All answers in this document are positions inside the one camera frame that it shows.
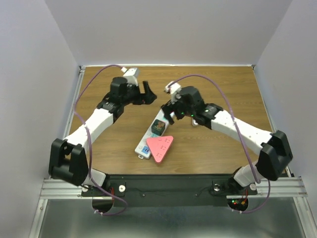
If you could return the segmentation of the white colourful power strip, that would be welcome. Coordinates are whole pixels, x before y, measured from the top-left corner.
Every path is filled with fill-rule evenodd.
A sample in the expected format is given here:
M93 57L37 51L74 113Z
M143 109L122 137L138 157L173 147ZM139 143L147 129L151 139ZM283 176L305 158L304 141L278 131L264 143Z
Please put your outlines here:
M152 132L152 125L154 122L157 122L157 121L163 122L165 124L162 132ZM168 126L169 126L169 122L164 117L163 111L160 110L158 114L156 115L156 117L154 118L154 120L151 122L150 126L148 127L142 139L140 140L140 142L138 143L138 145L136 146L134 150L140 159L149 159L152 155L150 152L150 149L147 146L147 139L162 136L165 133Z

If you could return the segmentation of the dark green cube adapter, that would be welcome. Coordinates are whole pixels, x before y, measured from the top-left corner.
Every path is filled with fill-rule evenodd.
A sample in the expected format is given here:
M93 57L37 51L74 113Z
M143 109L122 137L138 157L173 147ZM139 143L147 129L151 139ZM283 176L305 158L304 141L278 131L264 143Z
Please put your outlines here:
M165 131L165 122L155 119L151 125L151 132L157 136L161 136Z

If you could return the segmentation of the pink triangular power socket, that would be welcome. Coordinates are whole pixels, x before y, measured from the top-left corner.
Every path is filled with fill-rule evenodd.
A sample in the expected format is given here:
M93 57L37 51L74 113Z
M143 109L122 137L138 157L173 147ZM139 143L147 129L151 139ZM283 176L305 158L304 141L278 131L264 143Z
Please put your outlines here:
M165 158L174 141L173 136L159 136L147 138L146 143L155 163L160 164Z

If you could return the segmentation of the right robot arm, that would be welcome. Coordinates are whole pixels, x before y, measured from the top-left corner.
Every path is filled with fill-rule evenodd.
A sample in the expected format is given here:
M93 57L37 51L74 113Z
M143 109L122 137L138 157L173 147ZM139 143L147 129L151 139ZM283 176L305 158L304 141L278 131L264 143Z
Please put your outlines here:
M244 150L252 150L258 159L237 169L228 181L233 193L240 193L248 185L262 179L276 181L293 159L286 134L280 130L270 132L256 128L233 117L222 107L205 103L199 90L193 86L181 87L175 83L164 89L171 96L161 109L170 124L185 116L196 124L221 132L240 141Z

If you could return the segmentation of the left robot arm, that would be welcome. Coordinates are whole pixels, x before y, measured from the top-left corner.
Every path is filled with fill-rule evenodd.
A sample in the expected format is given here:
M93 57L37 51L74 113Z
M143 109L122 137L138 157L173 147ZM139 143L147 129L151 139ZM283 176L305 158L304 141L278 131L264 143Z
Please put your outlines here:
M51 145L49 174L75 186L91 185L98 195L110 191L106 174L92 168L93 142L123 114L124 107L150 105L157 99L147 81L144 92L136 82L127 77L115 77L110 91L103 97L87 120L82 121L72 134L64 139L55 139Z

